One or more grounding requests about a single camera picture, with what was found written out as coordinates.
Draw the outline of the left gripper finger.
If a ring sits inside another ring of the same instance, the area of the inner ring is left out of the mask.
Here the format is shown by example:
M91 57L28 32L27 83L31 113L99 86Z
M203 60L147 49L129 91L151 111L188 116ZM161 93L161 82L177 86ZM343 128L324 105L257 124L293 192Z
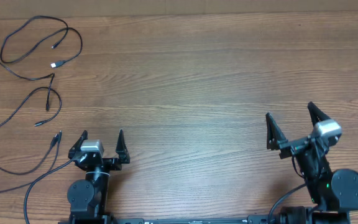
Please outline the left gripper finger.
M88 138L88 132L87 130L84 130L80 136L80 138L77 140L76 143L74 143L74 145L70 148L70 150L68 151L68 158L72 159L74 157L74 155L80 151L80 147L83 144L83 142L85 140L87 140Z
M127 150L126 142L124 139L124 131L122 129L119 131L119 136L116 145L116 153L118 155L121 164L130 163L130 155Z

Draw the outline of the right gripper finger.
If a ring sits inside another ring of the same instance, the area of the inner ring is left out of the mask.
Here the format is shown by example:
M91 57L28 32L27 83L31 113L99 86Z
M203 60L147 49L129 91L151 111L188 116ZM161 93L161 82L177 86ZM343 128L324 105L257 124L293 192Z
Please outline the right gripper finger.
M320 121L331 119L326 113L321 111L312 101L308 103L307 109L309 111L313 126Z
M288 142L271 113L265 115L267 125L267 149L281 150Z

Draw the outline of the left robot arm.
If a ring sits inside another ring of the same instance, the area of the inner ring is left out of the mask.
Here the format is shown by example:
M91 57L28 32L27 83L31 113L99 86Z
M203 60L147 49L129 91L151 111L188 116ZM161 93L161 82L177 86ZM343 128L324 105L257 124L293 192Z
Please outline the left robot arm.
M107 158L103 153L101 140L89 140L87 131L69 150L68 158L85 171L85 178L72 183L67 191L70 223L117 223L114 215L106 213L106 201L110 172L121 170L131 160L123 130L116 144L118 156Z

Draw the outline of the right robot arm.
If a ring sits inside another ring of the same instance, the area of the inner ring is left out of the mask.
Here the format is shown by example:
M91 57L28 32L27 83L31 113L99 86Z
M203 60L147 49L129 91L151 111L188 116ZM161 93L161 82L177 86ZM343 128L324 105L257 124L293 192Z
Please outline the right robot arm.
M338 143L342 128L313 102L307 108L313 130L293 141L285 137L271 113L265 115L267 149L278 150L281 159L290 158L296 174L304 181L274 203L267 223L350 223L350 212L358 211L358 172L333 171L326 158ZM278 215L274 214L284 200L302 188L307 188L314 207L283 207Z

